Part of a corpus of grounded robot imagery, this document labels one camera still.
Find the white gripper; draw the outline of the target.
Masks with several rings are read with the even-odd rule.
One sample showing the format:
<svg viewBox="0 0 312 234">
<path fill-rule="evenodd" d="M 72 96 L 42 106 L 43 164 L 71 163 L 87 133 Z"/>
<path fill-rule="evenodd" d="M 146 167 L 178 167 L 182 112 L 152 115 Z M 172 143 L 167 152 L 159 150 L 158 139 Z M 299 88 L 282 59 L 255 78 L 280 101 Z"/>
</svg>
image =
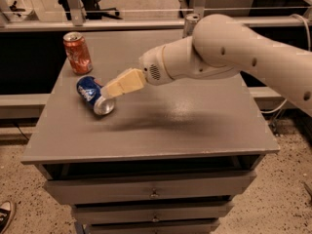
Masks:
<svg viewBox="0 0 312 234">
<path fill-rule="evenodd" d="M 165 46 L 153 48 L 139 58 L 139 67 L 143 71 L 146 81 L 154 86 L 173 82 L 164 64 L 164 49 Z M 145 79 L 141 70 L 126 69 L 100 90 L 101 95 L 104 98 L 117 98 L 142 89 L 145 86 Z"/>
</svg>

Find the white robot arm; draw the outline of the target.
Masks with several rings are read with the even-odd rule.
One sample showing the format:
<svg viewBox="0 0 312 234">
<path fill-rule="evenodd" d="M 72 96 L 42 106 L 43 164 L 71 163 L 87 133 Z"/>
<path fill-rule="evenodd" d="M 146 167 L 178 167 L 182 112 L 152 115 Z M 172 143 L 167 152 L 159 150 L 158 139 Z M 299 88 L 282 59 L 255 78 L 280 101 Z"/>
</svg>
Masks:
<svg viewBox="0 0 312 234">
<path fill-rule="evenodd" d="M 105 98 L 177 79 L 224 79 L 246 72 L 312 116 L 312 53 L 261 36 L 225 15 L 201 19 L 193 33 L 153 48 L 101 90 Z"/>
</svg>

